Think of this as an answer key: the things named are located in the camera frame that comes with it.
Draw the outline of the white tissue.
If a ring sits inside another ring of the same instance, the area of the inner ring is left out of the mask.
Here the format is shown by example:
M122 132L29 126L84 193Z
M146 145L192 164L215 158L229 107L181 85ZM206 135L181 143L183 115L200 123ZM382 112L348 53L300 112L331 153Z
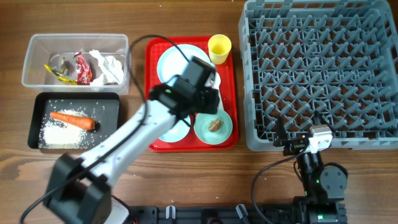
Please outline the white tissue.
M91 50L89 54L97 59L101 75L93 79L91 86L122 84L124 71L122 63L113 56L102 56L98 50Z

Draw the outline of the yellow plastic cup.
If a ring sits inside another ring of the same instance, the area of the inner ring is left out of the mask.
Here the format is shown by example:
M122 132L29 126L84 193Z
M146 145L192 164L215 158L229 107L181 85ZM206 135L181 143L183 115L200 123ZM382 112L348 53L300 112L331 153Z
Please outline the yellow plastic cup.
M224 63L232 48L230 39L223 34L216 34L210 37L208 41L208 51L210 60L220 65Z

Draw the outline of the orange carrot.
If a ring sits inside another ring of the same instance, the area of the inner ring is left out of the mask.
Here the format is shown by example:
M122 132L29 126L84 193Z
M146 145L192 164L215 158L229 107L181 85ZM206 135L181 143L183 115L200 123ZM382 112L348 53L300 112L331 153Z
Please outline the orange carrot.
M65 123L71 124L73 126L77 126L84 130L93 130L95 129L96 122L92 118L89 117L81 117L81 116L74 116L69 114L63 114L58 112L51 112L50 116L53 119L57 119L59 121L63 121Z

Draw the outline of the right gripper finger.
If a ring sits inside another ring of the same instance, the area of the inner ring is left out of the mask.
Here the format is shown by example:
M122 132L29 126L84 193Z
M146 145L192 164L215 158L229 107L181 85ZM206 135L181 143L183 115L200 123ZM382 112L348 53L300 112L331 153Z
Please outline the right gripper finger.
M331 132L335 134L335 130L333 129L333 127L328 123L327 120L323 118L323 116L319 113L319 111L317 110L314 111L312 120L314 126L327 125L330 128Z
M283 118L279 116L277 118L277 131L275 135L275 139L273 142L274 146L285 146L288 141L288 135L284 128Z

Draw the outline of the teal bowl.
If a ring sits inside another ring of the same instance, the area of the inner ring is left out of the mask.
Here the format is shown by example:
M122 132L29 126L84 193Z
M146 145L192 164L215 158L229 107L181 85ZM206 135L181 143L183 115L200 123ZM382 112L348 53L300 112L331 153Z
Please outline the teal bowl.
M217 145L230 137L233 122L226 111L218 109L216 114L198 113L193 128L202 142Z

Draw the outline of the red snack wrapper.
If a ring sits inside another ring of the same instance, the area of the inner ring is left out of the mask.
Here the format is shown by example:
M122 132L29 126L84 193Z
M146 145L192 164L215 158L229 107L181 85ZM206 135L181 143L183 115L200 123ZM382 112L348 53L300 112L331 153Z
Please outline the red snack wrapper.
M73 58L77 68L77 84L89 85L93 80L90 64L84 59L81 52L77 52Z

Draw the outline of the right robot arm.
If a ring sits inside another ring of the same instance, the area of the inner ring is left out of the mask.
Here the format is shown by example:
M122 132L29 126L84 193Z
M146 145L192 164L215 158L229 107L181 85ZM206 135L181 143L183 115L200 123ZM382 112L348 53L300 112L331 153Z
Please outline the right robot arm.
M301 138L290 139L282 117L277 118L274 146L283 147L284 156L294 156L305 195L294 197L289 210L291 223L347 223L345 190L348 171L341 165L324 163L321 152L328 149L333 139L333 128L314 113L315 124Z

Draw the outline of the light blue rice bowl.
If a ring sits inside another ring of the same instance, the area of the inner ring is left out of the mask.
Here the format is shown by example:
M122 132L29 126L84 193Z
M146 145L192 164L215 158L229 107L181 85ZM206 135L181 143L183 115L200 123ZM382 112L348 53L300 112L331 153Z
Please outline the light blue rice bowl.
M159 139L163 142L181 141L190 131L191 119L187 116L184 120L179 120L172 129L163 134Z

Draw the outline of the brown food scrap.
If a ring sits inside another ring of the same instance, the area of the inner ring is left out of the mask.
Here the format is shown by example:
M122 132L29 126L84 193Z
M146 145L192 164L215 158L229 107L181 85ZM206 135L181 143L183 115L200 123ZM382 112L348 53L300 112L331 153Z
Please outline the brown food scrap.
M215 133L217 131L219 131L222 127L223 123L222 120L220 120L219 118L213 120L209 126L208 126L208 130L212 133Z

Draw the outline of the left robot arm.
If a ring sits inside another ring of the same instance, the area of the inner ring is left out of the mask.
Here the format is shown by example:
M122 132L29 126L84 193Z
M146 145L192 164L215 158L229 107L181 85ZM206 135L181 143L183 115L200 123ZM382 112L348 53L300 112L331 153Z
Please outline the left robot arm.
M209 86L166 84L151 89L136 114L104 142L56 160L44 205L65 223L124 223L127 206L111 195L125 170L156 139L195 113L215 114L220 98Z

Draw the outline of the yellow snack wrapper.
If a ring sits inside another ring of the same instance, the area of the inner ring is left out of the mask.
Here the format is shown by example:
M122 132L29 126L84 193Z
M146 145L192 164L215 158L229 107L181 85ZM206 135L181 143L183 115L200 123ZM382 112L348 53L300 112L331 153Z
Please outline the yellow snack wrapper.
M49 73L53 74L55 78L63 84L77 85L77 82L75 80L67 77L69 73L69 66L68 62L65 60L65 57L62 58L60 65L56 67L49 67L47 64L44 64L44 67Z

